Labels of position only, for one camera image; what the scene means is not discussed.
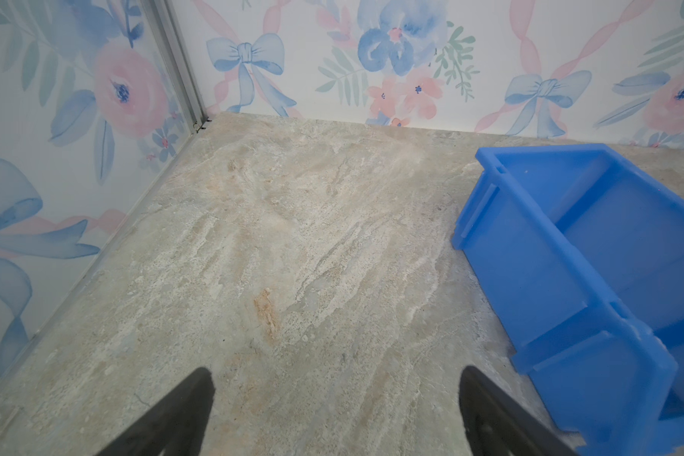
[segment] blue plastic bin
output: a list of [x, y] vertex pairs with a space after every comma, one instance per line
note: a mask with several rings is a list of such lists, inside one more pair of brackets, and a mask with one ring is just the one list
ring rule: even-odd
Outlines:
[[684, 445], [684, 200], [603, 144], [476, 158], [452, 242], [557, 426], [593, 456]]

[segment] marble floor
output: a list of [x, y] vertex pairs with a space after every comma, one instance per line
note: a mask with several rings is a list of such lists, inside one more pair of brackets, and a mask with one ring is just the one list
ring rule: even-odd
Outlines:
[[[479, 147], [553, 143], [217, 117], [3, 383], [0, 454], [93, 454], [198, 366], [204, 455], [469, 454], [467, 364], [551, 425], [449, 238]], [[616, 149], [684, 197], [684, 151]]]

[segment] small pink flower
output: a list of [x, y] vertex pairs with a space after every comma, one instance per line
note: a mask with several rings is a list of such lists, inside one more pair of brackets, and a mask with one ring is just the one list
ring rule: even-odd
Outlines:
[[390, 121], [391, 126], [394, 126], [394, 127], [404, 127], [409, 123], [410, 123], [410, 119], [408, 119], [408, 118], [401, 120], [401, 119], [398, 119], [396, 117], [395, 119]]
[[388, 32], [388, 36], [390, 36], [390, 40], [392, 42], [397, 43], [398, 41], [401, 41], [402, 30], [400, 30], [398, 27], [390, 29], [390, 32]]
[[139, 139], [162, 127], [165, 88], [157, 69], [137, 51], [105, 45], [96, 56], [94, 78], [96, 104], [115, 130]]
[[684, 132], [684, 73], [657, 90], [646, 105], [643, 119], [654, 130]]
[[402, 106], [406, 114], [417, 109], [423, 118], [433, 119], [435, 116], [433, 99], [443, 96], [440, 89], [443, 81], [431, 78], [429, 73], [429, 68], [415, 68], [405, 77], [405, 82], [395, 85], [395, 91], [404, 96]]
[[370, 105], [370, 113], [377, 117], [382, 111], [385, 117], [395, 116], [395, 105], [397, 105], [397, 94], [394, 90], [395, 78], [385, 78], [382, 87], [368, 87], [367, 95], [372, 97], [373, 104]]

